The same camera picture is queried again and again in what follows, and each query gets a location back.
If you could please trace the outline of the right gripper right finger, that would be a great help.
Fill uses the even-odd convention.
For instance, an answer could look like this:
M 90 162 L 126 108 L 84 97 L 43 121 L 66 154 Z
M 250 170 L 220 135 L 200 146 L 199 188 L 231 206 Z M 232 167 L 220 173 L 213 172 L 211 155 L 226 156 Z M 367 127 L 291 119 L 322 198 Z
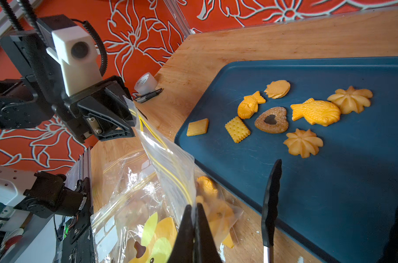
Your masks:
M 196 205 L 194 238 L 195 263 L 222 263 L 201 203 Z

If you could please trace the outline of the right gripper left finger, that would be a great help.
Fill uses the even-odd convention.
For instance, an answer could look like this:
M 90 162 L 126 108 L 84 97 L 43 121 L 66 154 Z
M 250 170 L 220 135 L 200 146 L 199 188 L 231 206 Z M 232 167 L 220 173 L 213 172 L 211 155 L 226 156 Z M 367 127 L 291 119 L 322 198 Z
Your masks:
M 168 263 L 192 263 L 194 251 L 194 227 L 192 223 L 192 206 L 185 207 L 181 225 Z

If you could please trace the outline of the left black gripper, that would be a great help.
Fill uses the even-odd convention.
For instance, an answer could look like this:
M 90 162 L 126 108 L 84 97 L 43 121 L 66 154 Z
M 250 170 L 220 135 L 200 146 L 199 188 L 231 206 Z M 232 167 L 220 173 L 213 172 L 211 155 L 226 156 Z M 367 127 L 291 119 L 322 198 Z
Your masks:
M 135 136 L 126 99 L 132 99 L 121 77 L 112 76 L 52 105 L 76 141 L 90 136 L 99 141 Z

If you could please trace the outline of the clear bag yellow dog print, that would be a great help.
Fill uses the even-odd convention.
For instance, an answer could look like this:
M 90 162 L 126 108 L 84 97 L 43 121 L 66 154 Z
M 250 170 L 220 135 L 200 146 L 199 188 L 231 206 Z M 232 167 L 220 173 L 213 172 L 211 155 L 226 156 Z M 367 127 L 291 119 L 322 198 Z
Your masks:
M 218 189 L 217 198 L 199 196 L 196 179 L 206 175 L 195 164 L 193 156 L 158 132 L 131 100 L 125 101 L 136 122 L 134 127 L 136 137 L 141 141 L 155 169 L 176 224 L 181 224 L 185 206 L 195 207 L 197 203 L 201 203 L 215 245 L 233 248 L 238 242 L 234 225 L 241 217 L 243 210 L 227 202 L 222 189 L 215 182 L 214 185 Z

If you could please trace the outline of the orange cookie bottom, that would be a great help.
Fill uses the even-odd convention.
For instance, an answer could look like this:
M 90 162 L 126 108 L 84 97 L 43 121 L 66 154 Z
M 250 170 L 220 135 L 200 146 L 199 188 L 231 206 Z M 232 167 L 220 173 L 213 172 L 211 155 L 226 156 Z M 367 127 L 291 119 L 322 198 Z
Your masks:
M 200 176 L 196 179 L 196 183 L 199 196 L 203 196 L 205 198 L 218 197 L 218 189 L 210 178 L 206 176 Z

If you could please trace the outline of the metal kitchen tongs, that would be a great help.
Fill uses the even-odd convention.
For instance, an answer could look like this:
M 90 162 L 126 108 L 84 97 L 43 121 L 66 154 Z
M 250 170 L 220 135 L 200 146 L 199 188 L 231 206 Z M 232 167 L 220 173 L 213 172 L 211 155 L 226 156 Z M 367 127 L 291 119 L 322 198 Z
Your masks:
M 279 159 L 273 165 L 268 183 L 265 189 L 264 201 L 261 212 L 261 233 L 264 248 L 264 263 L 274 262 L 274 234 L 275 221 L 278 216 L 278 193 L 280 191 L 280 179 L 282 176 L 282 160 Z

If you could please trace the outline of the yellow square cookie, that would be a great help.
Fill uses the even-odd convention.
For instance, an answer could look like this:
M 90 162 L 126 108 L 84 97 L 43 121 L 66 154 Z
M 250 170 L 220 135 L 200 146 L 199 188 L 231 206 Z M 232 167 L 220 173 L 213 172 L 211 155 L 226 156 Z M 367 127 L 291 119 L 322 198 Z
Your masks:
M 197 135 L 206 134 L 209 126 L 209 120 L 207 118 L 190 122 L 188 125 L 187 136 L 193 137 Z

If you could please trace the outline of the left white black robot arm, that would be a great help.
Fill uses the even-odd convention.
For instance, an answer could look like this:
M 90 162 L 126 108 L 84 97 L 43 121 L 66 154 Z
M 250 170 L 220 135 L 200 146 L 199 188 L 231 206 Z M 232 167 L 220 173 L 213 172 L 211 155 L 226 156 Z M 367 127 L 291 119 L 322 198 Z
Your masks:
M 68 113 L 61 67 L 48 55 L 51 37 L 37 30 L 0 38 L 0 165 L 65 172 L 94 138 Z

